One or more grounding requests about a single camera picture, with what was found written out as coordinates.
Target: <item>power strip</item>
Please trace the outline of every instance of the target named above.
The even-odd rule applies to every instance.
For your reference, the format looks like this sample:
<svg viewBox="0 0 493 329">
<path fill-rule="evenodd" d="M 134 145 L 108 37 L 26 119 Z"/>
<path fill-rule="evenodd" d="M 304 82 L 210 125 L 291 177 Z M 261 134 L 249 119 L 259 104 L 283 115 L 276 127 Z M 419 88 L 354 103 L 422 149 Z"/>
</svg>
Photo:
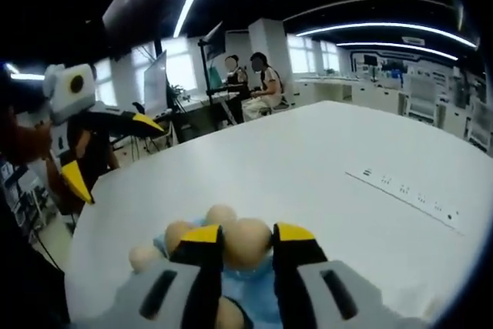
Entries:
<svg viewBox="0 0 493 329">
<path fill-rule="evenodd" d="M 373 169 L 346 171 L 346 174 L 417 208 L 447 227 L 464 235 L 460 228 L 459 212 L 457 210 L 445 206 L 419 190 L 411 189 L 405 182 L 395 179 L 390 175 L 376 173 Z"/>
</svg>

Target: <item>woman with dark hair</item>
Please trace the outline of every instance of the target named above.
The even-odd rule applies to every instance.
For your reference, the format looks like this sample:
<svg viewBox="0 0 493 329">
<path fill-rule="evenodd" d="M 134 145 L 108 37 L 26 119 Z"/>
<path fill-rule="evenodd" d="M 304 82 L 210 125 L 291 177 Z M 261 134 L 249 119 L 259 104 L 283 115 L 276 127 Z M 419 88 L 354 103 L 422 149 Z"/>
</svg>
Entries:
<svg viewBox="0 0 493 329">
<path fill-rule="evenodd" d="M 283 85 L 279 74 L 270 67 L 267 57 L 255 52 L 250 57 L 254 72 L 260 72 L 262 90 L 252 92 L 252 99 L 243 103 L 243 118 L 245 121 L 261 117 L 261 110 L 278 106 L 283 99 Z"/>
</svg>

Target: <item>potted plant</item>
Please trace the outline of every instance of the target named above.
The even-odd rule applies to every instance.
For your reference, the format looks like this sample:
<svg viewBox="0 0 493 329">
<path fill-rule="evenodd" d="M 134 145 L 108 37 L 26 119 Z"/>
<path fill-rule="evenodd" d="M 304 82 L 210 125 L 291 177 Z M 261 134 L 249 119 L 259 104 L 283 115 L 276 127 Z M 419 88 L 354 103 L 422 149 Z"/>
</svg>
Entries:
<svg viewBox="0 0 493 329">
<path fill-rule="evenodd" d="M 180 85 L 171 85 L 171 90 L 177 99 L 190 101 L 190 94 L 186 94 L 186 90 Z"/>
</svg>

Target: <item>egg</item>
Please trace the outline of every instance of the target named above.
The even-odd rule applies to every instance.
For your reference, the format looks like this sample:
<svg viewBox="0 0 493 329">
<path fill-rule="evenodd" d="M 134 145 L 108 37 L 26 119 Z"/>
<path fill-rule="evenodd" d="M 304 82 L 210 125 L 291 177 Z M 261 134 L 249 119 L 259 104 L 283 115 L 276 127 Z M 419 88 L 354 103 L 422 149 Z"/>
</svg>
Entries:
<svg viewBox="0 0 493 329">
<path fill-rule="evenodd" d="M 153 261 L 163 258 L 161 251 L 154 246 L 134 247 L 129 252 L 130 266 L 136 273 L 145 271 Z"/>
<path fill-rule="evenodd" d="M 168 255 L 173 254 L 178 247 L 183 235 L 195 227 L 192 223 L 186 221 L 175 221 L 166 228 L 164 232 L 164 244 Z"/>
<path fill-rule="evenodd" d="M 236 212 L 227 204 L 215 204 L 206 214 L 206 225 L 221 225 L 223 228 L 236 221 Z"/>
<path fill-rule="evenodd" d="M 225 297 L 219 299 L 217 307 L 216 326 L 225 329 L 243 329 L 244 321 L 241 310 Z"/>
<path fill-rule="evenodd" d="M 233 270 L 255 270 L 270 250 L 271 237 L 262 220 L 238 219 L 224 234 L 224 263 Z"/>
</svg>

